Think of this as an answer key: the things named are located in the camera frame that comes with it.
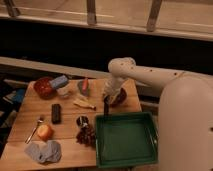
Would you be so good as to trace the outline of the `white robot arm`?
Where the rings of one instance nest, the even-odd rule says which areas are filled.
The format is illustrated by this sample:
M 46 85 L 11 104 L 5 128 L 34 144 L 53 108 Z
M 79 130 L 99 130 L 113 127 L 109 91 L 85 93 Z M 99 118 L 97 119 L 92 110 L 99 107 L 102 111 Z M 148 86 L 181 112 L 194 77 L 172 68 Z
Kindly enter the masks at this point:
M 108 64 L 104 94 L 114 100 L 133 79 L 161 93 L 158 171 L 213 171 L 213 76 L 138 66 L 130 57 Z

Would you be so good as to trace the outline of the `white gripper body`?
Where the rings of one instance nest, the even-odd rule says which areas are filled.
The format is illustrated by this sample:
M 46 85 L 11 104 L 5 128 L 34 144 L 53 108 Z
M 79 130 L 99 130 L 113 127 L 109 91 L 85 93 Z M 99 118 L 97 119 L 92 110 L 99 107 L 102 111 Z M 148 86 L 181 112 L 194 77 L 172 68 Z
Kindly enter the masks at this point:
M 109 79 L 104 84 L 103 98 L 108 97 L 110 103 L 118 103 L 121 100 L 122 82 Z

